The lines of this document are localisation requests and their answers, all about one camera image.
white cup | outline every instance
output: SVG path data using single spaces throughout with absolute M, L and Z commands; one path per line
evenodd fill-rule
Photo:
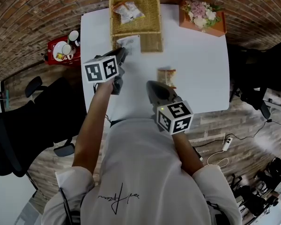
M 76 31 L 76 30 L 71 31 L 71 33 L 69 34 L 69 40 L 70 40 L 71 42 L 75 42 L 75 45 L 76 45 L 77 47 L 80 46 L 80 41 L 79 41 L 78 37 L 79 37 L 79 32 Z
M 69 60 L 71 60 L 74 57 L 74 54 L 76 52 L 76 48 L 70 44 L 65 44 L 62 49 L 62 54 L 67 56 Z

flower pot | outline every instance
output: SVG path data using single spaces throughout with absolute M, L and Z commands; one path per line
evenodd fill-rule
M 196 31 L 202 31 L 202 29 L 198 28 L 193 22 L 191 22 L 189 15 L 181 9 L 183 5 L 185 5 L 185 0 L 183 0 L 182 3 L 179 5 L 179 26 L 183 28 L 193 29 Z M 217 22 L 213 27 L 204 29 L 204 33 L 208 33 L 217 37 L 221 37 L 226 34 L 227 29 L 224 12 L 217 12 L 217 16 L 221 18 L 221 21 Z

black office chair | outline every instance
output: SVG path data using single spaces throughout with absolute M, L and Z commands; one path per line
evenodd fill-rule
M 21 108 L 0 113 L 0 175 L 14 173 L 22 177 L 33 160 L 53 142 L 67 140 L 55 149 L 58 156 L 74 152 L 72 137 L 79 133 L 86 111 L 65 78 L 49 87 L 41 86 L 40 77 L 32 80 L 25 90 L 31 95 L 44 90 L 35 101 Z
M 252 105 L 255 110 L 261 110 L 263 116 L 269 119 L 270 112 L 263 97 L 267 88 L 281 91 L 281 43 L 266 52 L 236 45 L 227 47 L 230 77 L 235 82 L 230 102 L 240 89 L 241 100 Z

wooden floor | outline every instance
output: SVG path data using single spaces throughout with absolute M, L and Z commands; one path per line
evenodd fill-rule
M 5 81 L 5 88 L 10 94 L 10 109 L 18 108 L 30 98 L 24 96 L 24 89 L 28 82 L 36 76 L 41 76 L 44 85 L 49 85 L 57 78 L 65 76 L 70 83 L 81 92 L 80 68 L 66 68 L 64 66 L 37 65 Z M 281 123 L 281 112 L 271 110 L 271 118 Z M 215 139 L 223 139 L 227 134 L 233 133 L 239 138 L 253 136 L 265 123 L 260 111 L 254 110 L 250 105 L 235 97 L 226 111 L 195 114 L 191 130 L 188 134 L 192 145 L 200 146 Z M 104 128 L 101 149 L 109 128 Z M 222 150 L 222 142 L 213 142 L 204 147 L 197 148 L 204 158 Z M 222 168 L 228 182 L 231 174 L 242 175 L 244 181 L 253 183 L 253 176 L 259 169 L 264 169 L 274 157 L 281 158 L 281 125 L 266 123 L 264 128 L 254 138 L 238 140 L 235 137 L 228 151 L 215 155 L 209 162 L 217 163 L 222 158 L 228 158 L 229 164 Z M 58 157 L 53 148 L 43 151 L 30 166 L 29 174 L 39 188 L 31 203 L 42 213 L 46 202 L 58 191 L 55 172 L 72 165 L 73 155 Z M 99 181 L 101 156 L 94 172 L 95 181 Z

